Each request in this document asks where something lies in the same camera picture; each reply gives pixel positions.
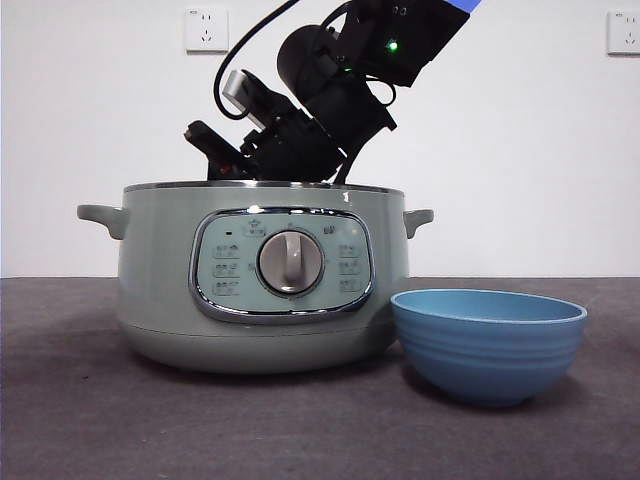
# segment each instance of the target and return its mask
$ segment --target electrical socket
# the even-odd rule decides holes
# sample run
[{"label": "electrical socket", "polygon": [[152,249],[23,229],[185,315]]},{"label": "electrical socket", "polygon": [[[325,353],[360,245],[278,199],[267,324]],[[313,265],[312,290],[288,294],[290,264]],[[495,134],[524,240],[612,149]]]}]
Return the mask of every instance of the electrical socket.
[{"label": "electrical socket", "polygon": [[610,55],[640,55],[640,10],[608,12],[607,24]]},{"label": "electrical socket", "polygon": [[224,8],[188,8],[184,16],[184,43],[187,52],[229,50],[229,12]]}]

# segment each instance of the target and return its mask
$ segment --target blue object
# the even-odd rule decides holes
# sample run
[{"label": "blue object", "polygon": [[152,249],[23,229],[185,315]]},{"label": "blue object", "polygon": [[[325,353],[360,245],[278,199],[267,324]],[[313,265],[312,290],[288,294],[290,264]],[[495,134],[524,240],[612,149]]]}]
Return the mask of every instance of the blue object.
[{"label": "blue object", "polygon": [[482,0],[447,0],[447,2],[454,7],[458,7],[467,13],[473,12],[473,9],[476,8],[481,1]]},{"label": "blue object", "polygon": [[587,311],[548,297],[416,290],[391,298],[405,355],[427,380],[476,405],[516,405],[573,362]]}]

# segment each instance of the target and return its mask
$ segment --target cooker base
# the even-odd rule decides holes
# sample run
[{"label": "cooker base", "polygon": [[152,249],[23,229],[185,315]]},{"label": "cooker base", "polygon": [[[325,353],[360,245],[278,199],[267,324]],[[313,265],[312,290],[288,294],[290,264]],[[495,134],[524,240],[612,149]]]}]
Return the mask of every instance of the cooker base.
[{"label": "cooker base", "polygon": [[395,340],[392,323],[308,335],[231,337],[177,335],[121,324],[132,348],[160,363],[224,374],[317,370],[384,352]]}]

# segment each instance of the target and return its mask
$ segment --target cooker rim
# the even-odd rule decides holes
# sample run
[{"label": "cooker rim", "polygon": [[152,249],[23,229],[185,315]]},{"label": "cooker rim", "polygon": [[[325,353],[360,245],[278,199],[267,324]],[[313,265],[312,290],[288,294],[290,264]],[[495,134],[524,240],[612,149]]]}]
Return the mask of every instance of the cooker rim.
[{"label": "cooker rim", "polygon": [[255,181],[255,180],[216,180],[209,182],[159,182],[130,185],[124,189],[125,193],[139,190],[161,190],[170,188],[209,188],[209,187],[236,187],[236,188],[293,188],[315,190],[344,190],[383,193],[404,197],[404,192],[392,188],[371,187],[366,185],[334,185],[331,183],[302,183],[281,181]]}]

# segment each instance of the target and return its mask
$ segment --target cooker handle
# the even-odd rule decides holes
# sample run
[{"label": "cooker handle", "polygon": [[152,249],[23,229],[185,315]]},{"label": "cooker handle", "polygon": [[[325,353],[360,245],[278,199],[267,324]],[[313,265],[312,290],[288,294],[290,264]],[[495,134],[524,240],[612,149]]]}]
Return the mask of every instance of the cooker handle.
[{"label": "cooker handle", "polygon": [[416,236],[418,227],[433,222],[433,210],[414,210],[404,212],[404,225],[407,228],[407,238]]},{"label": "cooker handle", "polygon": [[104,225],[109,235],[115,240],[123,240],[129,225],[129,211],[124,208],[106,207],[103,205],[80,205],[78,218]]}]

